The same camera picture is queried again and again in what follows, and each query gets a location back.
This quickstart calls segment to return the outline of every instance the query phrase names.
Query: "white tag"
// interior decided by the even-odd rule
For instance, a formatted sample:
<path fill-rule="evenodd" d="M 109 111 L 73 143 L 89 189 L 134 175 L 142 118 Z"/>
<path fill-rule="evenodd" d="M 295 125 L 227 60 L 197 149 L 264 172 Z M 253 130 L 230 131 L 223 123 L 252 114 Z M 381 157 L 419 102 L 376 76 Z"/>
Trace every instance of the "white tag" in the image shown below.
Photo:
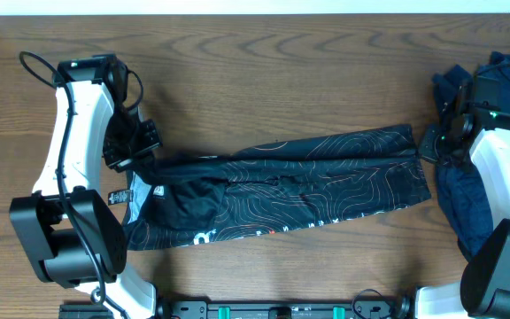
<path fill-rule="evenodd" d="M 155 190 L 152 192 L 152 195 L 159 197 L 165 196 L 165 186 L 155 186 Z"/>

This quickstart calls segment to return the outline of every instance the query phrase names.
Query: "white arm casing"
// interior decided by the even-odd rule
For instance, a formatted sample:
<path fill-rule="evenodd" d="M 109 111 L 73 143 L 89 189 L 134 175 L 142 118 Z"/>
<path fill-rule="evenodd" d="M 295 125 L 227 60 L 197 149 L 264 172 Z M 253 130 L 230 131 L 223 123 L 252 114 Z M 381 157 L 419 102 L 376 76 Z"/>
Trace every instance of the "white arm casing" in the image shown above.
<path fill-rule="evenodd" d="M 469 318 L 461 305 L 460 282 L 420 288 L 416 292 L 414 314 L 416 319 Z"/>
<path fill-rule="evenodd" d="M 510 218 L 510 130 L 482 130 L 469 155 L 482 177 L 495 229 Z"/>
<path fill-rule="evenodd" d="M 102 165 L 105 130 L 113 115 L 113 101 L 105 84 L 91 81 L 67 84 L 73 95 L 74 112 L 72 129 L 65 154 L 65 190 L 72 192 L 74 186 L 99 192 L 99 174 Z M 58 184 L 55 170 L 58 153 L 67 120 L 68 100 L 64 88 L 57 89 L 57 120 L 52 133 L 49 155 L 33 192 L 43 196 L 57 195 Z"/>
<path fill-rule="evenodd" d="M 67 85 L 73 95 L 74 117 L 64 161 L 66 192 L 72 192 L 75 186 L 99 192 L 105 131 L 114 110 L 112 96 L 105 84 L 83 81 L 70 82 Z M 43 196 L 58 194 L 55 170 L 66 127 L 68 99 L 64 88 L 58 88 L 56 96 L 57 120 L 49 155 L 41 176 L 33 187 L 33 192 L 41 191 Z M 150 318 L 155 314 L 155 287 L 142 280 L 131 265 L 125 266 L 123 272 L 117 275 L 115 283 L 105 285 L 107 298 L 121 306 L 130 319 Z M 76 290 L 91 294 L 98 286 L 98 282 L 84 283 L 78 285 Z M 121 318 L 119 312 L 105 305 L 116 318 Z"/>
<path fill-rule="evenodd" d="M 99 287 L 97 282 L 80 284 L 76 290 L 90 294 Z M 107 298 L 113 300 L 125 310 L 128 319 L 148 319 L 155 315 L 157 299 L 155 287 L 142 280 L 135 269 L 127 264 L 122 273 L 117 275 L 115 283 L 105 284 Z M 121 314 L 107 303 L 116 319 L 121 319 Z"/>

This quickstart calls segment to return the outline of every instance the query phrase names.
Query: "white wall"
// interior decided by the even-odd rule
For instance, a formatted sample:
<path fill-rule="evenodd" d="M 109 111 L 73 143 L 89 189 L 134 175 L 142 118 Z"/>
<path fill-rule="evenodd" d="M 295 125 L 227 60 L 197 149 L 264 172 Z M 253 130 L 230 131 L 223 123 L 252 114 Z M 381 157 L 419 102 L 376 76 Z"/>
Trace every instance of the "white wall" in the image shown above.
<path fill-rule="evenodd" d="M 504 12 L 510 0 L 0 0 L 0 15 Z"/>

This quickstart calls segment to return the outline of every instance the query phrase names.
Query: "wooden surface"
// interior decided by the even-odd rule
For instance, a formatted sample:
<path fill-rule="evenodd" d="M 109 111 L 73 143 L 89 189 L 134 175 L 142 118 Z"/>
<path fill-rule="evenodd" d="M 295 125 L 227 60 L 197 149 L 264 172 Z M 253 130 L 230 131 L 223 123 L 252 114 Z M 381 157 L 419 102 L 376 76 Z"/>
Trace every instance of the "wooden surface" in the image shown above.
<path fill-rule="evenodd" d="M 51 89 L 19 65 L 21 50 L 60 60 L 116 52 L 140 74 L 143 108 L 165 155 L 437 120 L 430 77 L 474 70 L 510 52 L 510 15 L 0 18 L 0 317 L 52 318 L 63 300 L 40 283 L 8 218 L 29 195 L 56 116 Z M 130 88 L 131 98 L 138 92 Z M 417 206 L 245 240 L 129 253 L 166 295 L 213 300 L 343 300 L 460 279 L 456 236 L 434 199 Z M 102 169 L 102 193 L 125 186 Z M 119 218 L 125 207 L 112 209 Z"/>

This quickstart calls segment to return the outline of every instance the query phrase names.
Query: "green connector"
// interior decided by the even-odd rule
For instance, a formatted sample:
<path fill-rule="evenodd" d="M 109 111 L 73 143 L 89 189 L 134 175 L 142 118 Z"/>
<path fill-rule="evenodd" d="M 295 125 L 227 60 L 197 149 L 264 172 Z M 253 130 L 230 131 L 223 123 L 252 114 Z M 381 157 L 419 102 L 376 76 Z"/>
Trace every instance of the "green connector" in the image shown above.
<path fill-rule="evenodd" d="M 334 319 L 345 319 L 344 307 L 334 307 Z"/>
<path fill-rule="evenodd" d="M 218 319 L 230 319 L 231 318 L 231 310 L 229 307 L 220 307 L 218 309 Z"/>

